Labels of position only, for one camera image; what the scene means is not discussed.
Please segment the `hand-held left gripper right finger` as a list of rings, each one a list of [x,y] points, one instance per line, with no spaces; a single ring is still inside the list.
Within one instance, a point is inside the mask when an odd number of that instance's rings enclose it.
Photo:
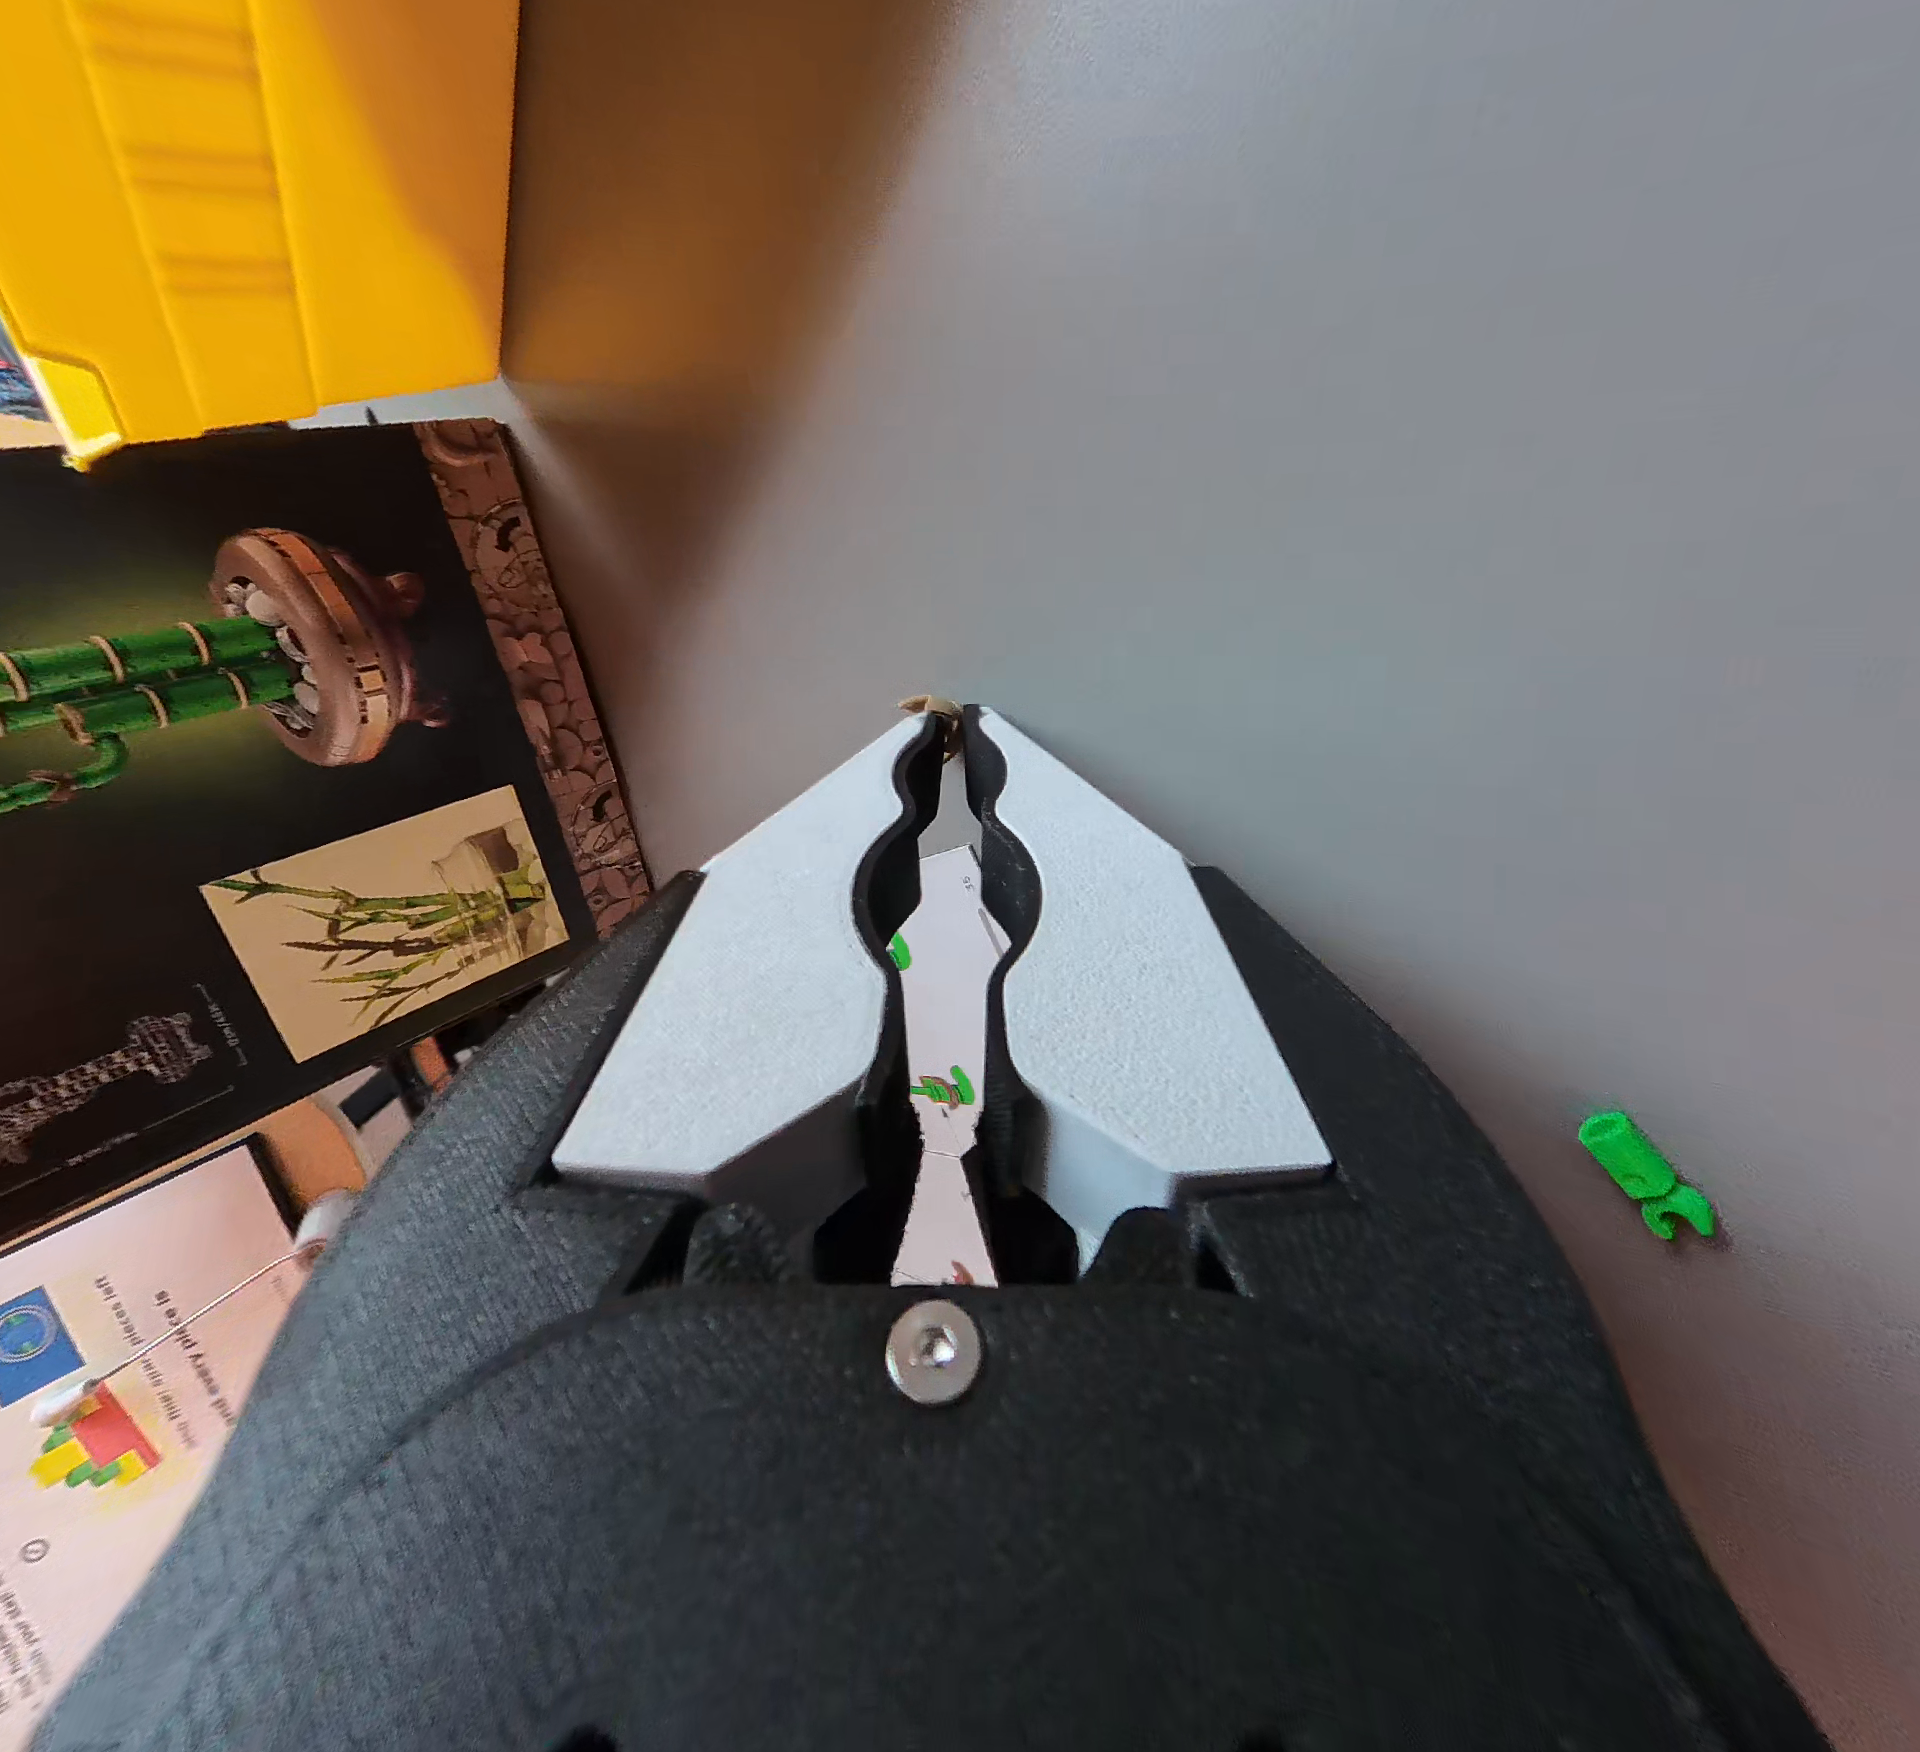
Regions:
[[[1073,1282],[1127,1212],[1320,1184],[1331,1144],[1196,867],[991,708],[963,712],[983,992],[973,1192],[1003,1282]]]

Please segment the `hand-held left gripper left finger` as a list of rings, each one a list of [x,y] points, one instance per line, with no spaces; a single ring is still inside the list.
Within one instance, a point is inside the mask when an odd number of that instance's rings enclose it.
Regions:
[[[746,1206],[820,1282],[890,1282],[921,1163],[892,945],[940,720],[910,714],[678,880],[562,1104],[555,1189]]]

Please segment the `small green clip brick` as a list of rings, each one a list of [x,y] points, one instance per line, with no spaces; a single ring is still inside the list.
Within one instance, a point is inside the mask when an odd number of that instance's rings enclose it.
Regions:
[[[1702,1241],[1715,1239],[1711,1201],[1681,1178],[1633,1115],[1621,1110],[1594,1112],[1578,1123],[1577,1144],[1602,1168],[1655,1239],[1674,1242],[1680,1229]]]

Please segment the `black building set box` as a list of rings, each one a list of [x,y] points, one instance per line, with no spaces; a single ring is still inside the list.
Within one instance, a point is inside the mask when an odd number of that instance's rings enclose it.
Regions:
[[[490,418],[4,453],[4,1247],[643,907],[519,473]]]

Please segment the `open building instruction booklet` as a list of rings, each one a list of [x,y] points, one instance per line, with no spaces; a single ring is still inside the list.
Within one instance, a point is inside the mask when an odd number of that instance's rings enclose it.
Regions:
[[[920,864],[920,903],[895,934],[910,1105],[920,1158],[893,1285],[996,1287],[971,1171],[983,1095],[986,983],[1005,938],[983,910],[976,854]]]

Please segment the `printed instruction sheet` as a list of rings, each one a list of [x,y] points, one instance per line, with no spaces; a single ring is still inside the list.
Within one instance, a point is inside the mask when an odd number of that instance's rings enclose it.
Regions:
[[[1,1258],[1,1747],[162,1554],[300,1291],[249,1138]]]

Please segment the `yellow plastic bin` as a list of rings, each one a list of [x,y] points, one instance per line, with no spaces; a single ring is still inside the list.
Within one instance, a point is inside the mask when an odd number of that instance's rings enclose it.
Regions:
[[[499,372],[519,0],[4,0],[4,334],[71,464]]]

